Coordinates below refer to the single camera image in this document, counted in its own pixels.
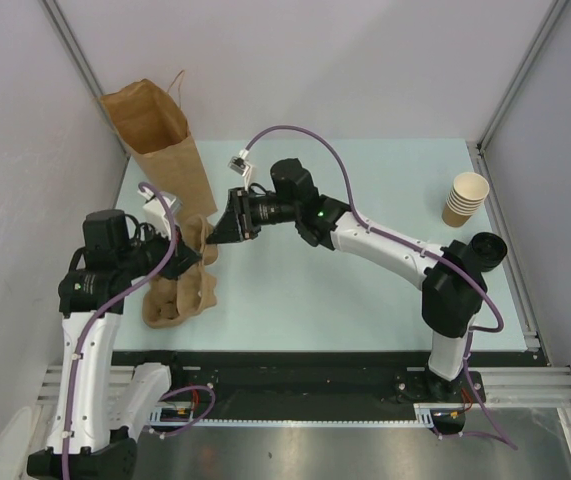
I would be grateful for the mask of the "brown pulp cup carrier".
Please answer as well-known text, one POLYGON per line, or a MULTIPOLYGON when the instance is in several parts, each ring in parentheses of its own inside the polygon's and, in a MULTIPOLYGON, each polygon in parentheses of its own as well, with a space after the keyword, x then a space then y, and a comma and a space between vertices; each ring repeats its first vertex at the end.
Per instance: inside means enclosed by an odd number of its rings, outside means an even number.
POLYGON ((142 304, 142 318, 150 328, 176 327, 217 304, 217 279, 206 270, 218 259, 217 246, 206 243, 213 226, 205 216, 196 214, 181 224, 181 231, 186 245, 200 253, 202 259, 178 280, 161 276, 151 280, 142 304))

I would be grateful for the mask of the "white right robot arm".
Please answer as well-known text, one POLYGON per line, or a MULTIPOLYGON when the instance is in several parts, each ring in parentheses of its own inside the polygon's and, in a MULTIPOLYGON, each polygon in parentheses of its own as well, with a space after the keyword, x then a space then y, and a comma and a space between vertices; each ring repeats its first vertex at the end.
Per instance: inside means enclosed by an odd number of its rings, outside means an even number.
POLYGON ((459 241, 429 245, 365 220, 352 206, 320 194, 296 158, 276 162, 270 177, 270 190, 229 190, 207 243, 240 243, 265 225, 291 223, 313 247, 358 256, 407 280, 421 293, 421 316, 432 331, 427 391, 438 401, 451 400, 462 389, 469 329, 488 290, 471 247, 459 241))

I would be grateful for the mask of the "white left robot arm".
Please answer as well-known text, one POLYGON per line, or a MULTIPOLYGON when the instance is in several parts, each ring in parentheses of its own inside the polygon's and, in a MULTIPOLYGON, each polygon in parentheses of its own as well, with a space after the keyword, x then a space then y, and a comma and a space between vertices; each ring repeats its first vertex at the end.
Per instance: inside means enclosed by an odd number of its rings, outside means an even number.
POLYGON ((137 442, 160 397, 172 400, 186 376, 171 365, 135 368, 124 393, 108 401, 114 342, 133 282, 159 274, 176 280, 202 260, 207 225, 192 216, 171 239, 122 210, 90 213, 84 245, 60 282, 64 360, 45 447, 28 457, 35 479, 130 479, 137 442))

